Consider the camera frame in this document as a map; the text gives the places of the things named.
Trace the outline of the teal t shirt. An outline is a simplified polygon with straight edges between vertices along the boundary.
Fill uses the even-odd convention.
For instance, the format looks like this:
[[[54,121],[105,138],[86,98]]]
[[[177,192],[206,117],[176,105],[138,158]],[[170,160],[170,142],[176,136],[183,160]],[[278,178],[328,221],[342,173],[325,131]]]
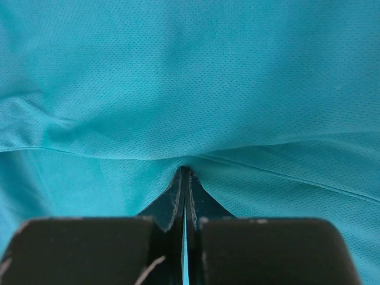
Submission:
[[[180,166],[236,216],[330,221],[378,284],[379,2],[1,2],[1,249]]]

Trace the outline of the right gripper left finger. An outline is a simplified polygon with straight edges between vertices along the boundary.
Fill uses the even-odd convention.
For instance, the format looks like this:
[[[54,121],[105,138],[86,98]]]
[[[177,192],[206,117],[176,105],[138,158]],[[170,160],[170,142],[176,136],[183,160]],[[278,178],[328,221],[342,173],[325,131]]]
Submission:
[[[23,223],[1,259],[2,284],[182,284],[185,170],[133,217]]]

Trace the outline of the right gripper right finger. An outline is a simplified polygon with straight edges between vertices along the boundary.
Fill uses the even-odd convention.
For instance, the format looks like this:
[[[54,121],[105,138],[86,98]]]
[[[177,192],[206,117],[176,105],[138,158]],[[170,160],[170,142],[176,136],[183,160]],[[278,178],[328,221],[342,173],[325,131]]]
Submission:
[[[319,218],[237,218],[185,170],[191,284],[355,284],[340,232]]]

